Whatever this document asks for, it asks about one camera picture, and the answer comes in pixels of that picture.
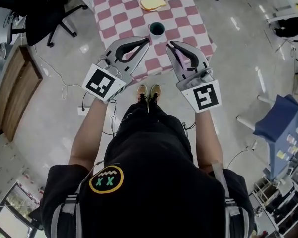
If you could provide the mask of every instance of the wall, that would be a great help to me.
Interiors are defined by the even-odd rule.
[[[15,144],[9,143],[5,135],[2,134],[0,135],[0,203],[17,180],[28,192],[40,200],[37,189],[41,183],[39,177],[31,171],[29,164]]]

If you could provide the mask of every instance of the yellow circle logo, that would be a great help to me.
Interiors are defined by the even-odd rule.
[[[120,188],[124,173],[118,166],[107,166],[89,180],[92,191],[98,194],[112,193]]]

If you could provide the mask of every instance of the floor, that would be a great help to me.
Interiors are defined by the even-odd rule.
[[[275,52],[283,39],[270,30],[266,17],[272,12],[268,0],[194,0],[207,31],[217,45],[210,66],[219,80],[223,105],[212,109],[212,116],[224,154],[224,166],[256,138],[251,130],[236,121],[238,114],[246,114],[253,121],[260,120],[269,106],[257,100],[263,94],[274,99],[276,94],[292,92],[294,57],[291,44],[286,42]],[[69,7],[79,4],[72,0]],[[54,35],[55,46],[46,46],[47,38],[35,47],[37,54],[62,75],[66,84],[82,84],[92,63],[103,54],[95,19],[91,10],[79,10],[67,19],[74,25],[77,37],[70,37],[62,28]],[[88,44],[89,50],[79,49]],[[42,61],[32,47],[33,55],[44,79],[33,95],[15,135],[15,143],[31,166],[46,179],[55,164],[66,164],[71,145],[84,116],[78,116],[84,91],[69,87],[62,98],[62,81],[51,67]],[[150,77],[142,82],[148,87],[160,84],[163,95],[161,107],[169,114],[191,125],[194,112],[175,87],[173,72]],[[138,84],[127,88],[117,97],[118,128],[128,106],[136,101]],[[92,103],[87,95],[84,105]],[[104,131],[110,132],[109,121],[114,106],[108,107]],[[103,135],[97,160],[102,160],[106,146],[112,139]],[[192,152],[195,155],[195,132],[189,131]],[[267,158],[267,146],[259,140],[255,153]],[[248,190],[262,175],[265,165],[251,152],[243,152],[230,165],[230,169],[245,177]]]

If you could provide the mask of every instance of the office chair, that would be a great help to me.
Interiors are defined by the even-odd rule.
[[[13,29],[12,24],[10,25],[7,42],[8,44],[11,43],[12,34],[26,33],[28,45],[33,46],[50,34],[47,46],[51,48],[54,46],[52,37],[58,25],[63,27],[74,38],[77,33],[71,32],[62,20],[81,8],[86,10],[88,6],[80,5],[65,12],[64,0],[46,0],[44,4],[36,7],[35,10],[29,11],[25,19],[25,28]]]

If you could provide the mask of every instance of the checkered tablecloth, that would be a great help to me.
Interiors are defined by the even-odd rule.
[[[105,48],[115,40],[143,36],[150,38],[149,25],[161,22],[165,34],[157,40],[150,38],[150,47],[132,74],[134,83],[150,75],[172,69],[166,53],[170,40],[183,41],[202,50],[210,59],[216,45],[208,36],[193,0],[165,0],[167,6],[159,11],[145,11],[138,0],[94,0],[95,19]]]

